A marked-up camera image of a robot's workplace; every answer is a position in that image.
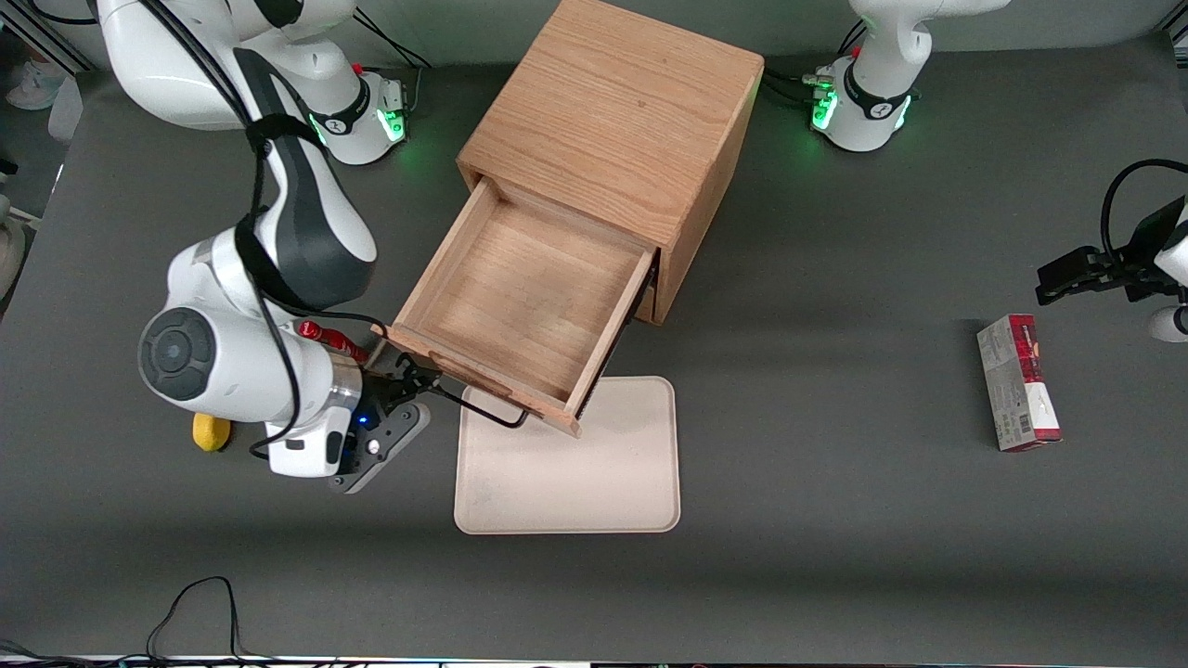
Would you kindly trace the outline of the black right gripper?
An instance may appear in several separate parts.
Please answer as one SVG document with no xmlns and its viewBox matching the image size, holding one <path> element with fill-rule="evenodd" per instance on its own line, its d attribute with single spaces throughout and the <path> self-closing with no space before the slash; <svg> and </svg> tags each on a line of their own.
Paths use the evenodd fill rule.
<svg viewBox="0 0 1188 668">
<path fill-rule="evenodd" d="M 394 371 L 361 368 L 361 374 L 362 390 L 355 408 L 355 435 L 360 437 L 368 437 L 373 431 L 391 434 L 394 423 L 416 424 L 419 408 L 413 399 L 421 393 L 443 396 L 438 368 L 410 353 L 397 357 Z"/>
</svg>

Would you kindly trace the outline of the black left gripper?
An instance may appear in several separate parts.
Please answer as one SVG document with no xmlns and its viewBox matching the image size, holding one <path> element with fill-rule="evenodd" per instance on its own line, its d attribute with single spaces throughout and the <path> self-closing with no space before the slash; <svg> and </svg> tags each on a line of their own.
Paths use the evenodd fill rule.
<svg viewBox="0 0 1188 668">
<path fill-rule="evenodd" d="M 1078 247 L 1037 270 L 1037 304 L 1049 305 L 1066 296 L 1116 290 L 1126 284 L 1126 300 L 1163 295 L 1182 300 L 1187 282 L 1187 203 L 1176 198 L 1146 215 L 1130 242 L 1123 246 L 1116 269 L 1102 250 Z"/>
</svg>

